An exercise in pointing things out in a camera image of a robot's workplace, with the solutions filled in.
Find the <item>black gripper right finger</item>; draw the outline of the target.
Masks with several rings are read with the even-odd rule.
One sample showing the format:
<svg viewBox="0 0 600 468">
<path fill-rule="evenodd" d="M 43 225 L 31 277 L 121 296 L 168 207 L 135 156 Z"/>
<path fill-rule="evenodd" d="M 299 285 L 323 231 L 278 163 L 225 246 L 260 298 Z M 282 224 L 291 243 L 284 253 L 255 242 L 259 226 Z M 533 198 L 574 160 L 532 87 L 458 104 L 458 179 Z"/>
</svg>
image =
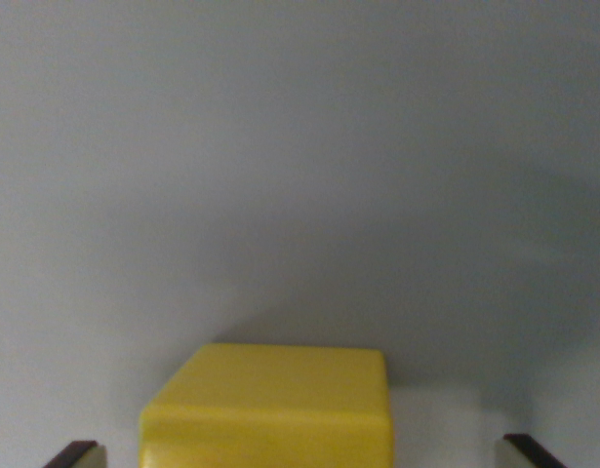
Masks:
<svg viewBox="0 0 600 468">
<path fill-rule="evenodd" d="M 505 434 L 494 445 L 496 468 L 566 468 L 529 434 Z"/>
</svg>

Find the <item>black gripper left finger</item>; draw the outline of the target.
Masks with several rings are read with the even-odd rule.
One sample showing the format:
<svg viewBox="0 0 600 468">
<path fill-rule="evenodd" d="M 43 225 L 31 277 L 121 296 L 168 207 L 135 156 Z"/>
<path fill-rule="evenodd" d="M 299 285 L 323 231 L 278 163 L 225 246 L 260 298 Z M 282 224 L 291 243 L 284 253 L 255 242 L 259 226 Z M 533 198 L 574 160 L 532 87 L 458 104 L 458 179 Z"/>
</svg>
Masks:
<svg viewBox="0 0 600 468">
<path fill-rule="evenodd" d="M 107 451 L 97 441 L 72 441 L 44 468 L 106 468 Z"/>
</svg>

